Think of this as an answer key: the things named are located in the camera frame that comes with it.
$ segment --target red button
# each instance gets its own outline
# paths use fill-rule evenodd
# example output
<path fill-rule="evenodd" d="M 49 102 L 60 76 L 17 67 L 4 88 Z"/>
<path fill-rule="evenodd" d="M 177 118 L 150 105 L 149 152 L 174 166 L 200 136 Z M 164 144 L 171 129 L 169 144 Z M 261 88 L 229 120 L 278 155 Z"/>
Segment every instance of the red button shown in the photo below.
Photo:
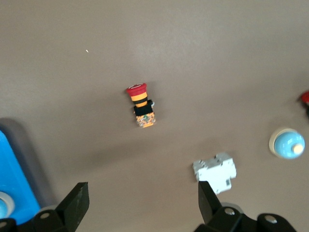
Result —
<path fill-rule="evenodd" d="M 147 87 L 146 83 L 136 84 L 127 88 L 126 91 L 131 97 L 133 97 L 146 92 L 146 87 Z"/>
<path fill-rule="evenodd" d="M 305 92 L 301 95 L 301 100 L 304 102 L 304 103 L 309 103 L 309 91 L 308 92 Z"/>

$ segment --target blue object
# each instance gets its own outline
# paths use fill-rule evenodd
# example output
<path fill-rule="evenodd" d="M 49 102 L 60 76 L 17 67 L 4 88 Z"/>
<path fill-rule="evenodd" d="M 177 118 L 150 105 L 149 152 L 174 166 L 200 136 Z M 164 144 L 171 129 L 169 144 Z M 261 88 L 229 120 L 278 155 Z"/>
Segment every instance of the blue object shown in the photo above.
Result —
<path fill-rule="evenodd" d="M 9 217 L 14 218 L 17 225 L 32 219 L 40 210 L 30 185 L 2 131 L 0 131 L 0 191 L 13 199 L 15 208 Z M 5 204 L 4 201 L 0 201 L 0 218 L 5 217 L 5 212 L 8 210 L 3 203 Z"/>
<path fill-rule="evenodd" d="M 0 199 L 0 218 L 5 218 L 8 214 L 8 211 L 8 206 L 3 200 Z"/>
<path fill-rule="evenodd" d="M 304 137 L 296 131 L 280 134 L 274 144 L 276 153 L 285 159 L 295 159 L 303 154 L 305 149 Z"/>

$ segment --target screw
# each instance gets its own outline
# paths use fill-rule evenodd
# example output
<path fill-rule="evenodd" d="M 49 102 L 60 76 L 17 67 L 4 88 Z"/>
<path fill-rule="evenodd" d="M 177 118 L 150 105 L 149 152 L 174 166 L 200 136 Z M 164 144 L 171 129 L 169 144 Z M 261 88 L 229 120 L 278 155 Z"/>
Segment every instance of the screw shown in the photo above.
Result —
<path fill-rule="evenodd" d="M 270 222 L 272 224 L 276 224 L 277 223 L 276 218 L 274 216 L 272 216 L 272 215 L 266 215 L 265 219 L 266 219 L 266 221 L 268 221 L 268 222 Z"/>
<path fill-rule="evenodd" d="M 40 216 L 40 219 L 45 219 L 49 217 L 49 213 L 44 213 Z"/>
<path fill-rule="evenodd" d="M 224 211 L 226 214 L 235 215 L 235 211 L 231 208 L 226 208 Z"/>
<path fill-rule="evenodd" d="M 8 223 L 6 221 L 0 222 L 0 228 L 3 228 L 7 225 Z"/>

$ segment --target blue container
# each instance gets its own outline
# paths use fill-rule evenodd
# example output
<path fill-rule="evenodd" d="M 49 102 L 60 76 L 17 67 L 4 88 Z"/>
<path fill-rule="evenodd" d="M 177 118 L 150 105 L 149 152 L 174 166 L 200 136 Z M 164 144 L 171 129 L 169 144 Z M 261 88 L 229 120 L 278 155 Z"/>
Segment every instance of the blue container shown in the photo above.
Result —
<path fill-rule="evenodd" d="M 8 216 L 14 218 L 17 225 L 32 219 L 40 206 L 31 187 L 15 157 L 4 133 L 0 131 L 0 192 L 13 200 L 13 212 Z M 0 218 L 6 218 L 12 205 L 6 199 L 0 199 Z"/>

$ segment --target yellow ring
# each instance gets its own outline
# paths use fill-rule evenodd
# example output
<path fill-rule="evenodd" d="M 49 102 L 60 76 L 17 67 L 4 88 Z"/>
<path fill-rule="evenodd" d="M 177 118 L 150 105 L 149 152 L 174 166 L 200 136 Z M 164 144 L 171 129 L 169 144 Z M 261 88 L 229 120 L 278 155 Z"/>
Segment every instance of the yellow ring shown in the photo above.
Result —
<path fill-rule="evenodd" d="M 144 101 L 140 104 L 135 104 L 136 107 L 142 107 L 142 106 L 145 106 L 145 105 L 147 105 L 147 101 Z"/>
<path fill-rule="evenodd" d="M 131 99 L 132 99 L 132 101 L 135 102 L 135 101 L 142 100 L 142 99 L 144 99 L 146 97 L 147 97 L 147 92 L 144 92 L 144 93 L 142 93 L 140 95 L 132 96 Z"/>

